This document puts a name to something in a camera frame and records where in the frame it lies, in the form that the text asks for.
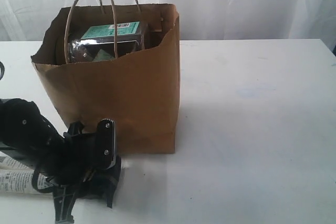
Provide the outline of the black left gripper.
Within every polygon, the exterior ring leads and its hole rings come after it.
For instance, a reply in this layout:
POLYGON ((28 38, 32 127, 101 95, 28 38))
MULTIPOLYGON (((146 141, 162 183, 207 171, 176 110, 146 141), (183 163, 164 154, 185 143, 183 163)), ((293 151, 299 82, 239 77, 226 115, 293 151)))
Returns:
POLYGON ((95 167, 95 133, 83 133, 84 125, 75 122, 64 133, 61 152, 49 151, 35 165, 32 186, 42 194, 51 193, 55 223, 74 223, 71 214, 86 173, 115 174, 116 164, 107 170, 95 167))

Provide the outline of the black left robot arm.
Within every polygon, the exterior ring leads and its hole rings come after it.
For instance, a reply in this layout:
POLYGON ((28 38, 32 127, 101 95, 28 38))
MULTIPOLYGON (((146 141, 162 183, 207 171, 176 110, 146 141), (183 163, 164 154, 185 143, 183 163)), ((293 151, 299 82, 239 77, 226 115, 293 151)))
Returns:
POLYGON ((79 198, 113 205, 120 173, 115 121, 103 119, 93 133, 77 121, 59 134, 34 102, 1 100, 1 151, 33 169, 32 187, 52 194, 56 223, 73 223, 79 198))

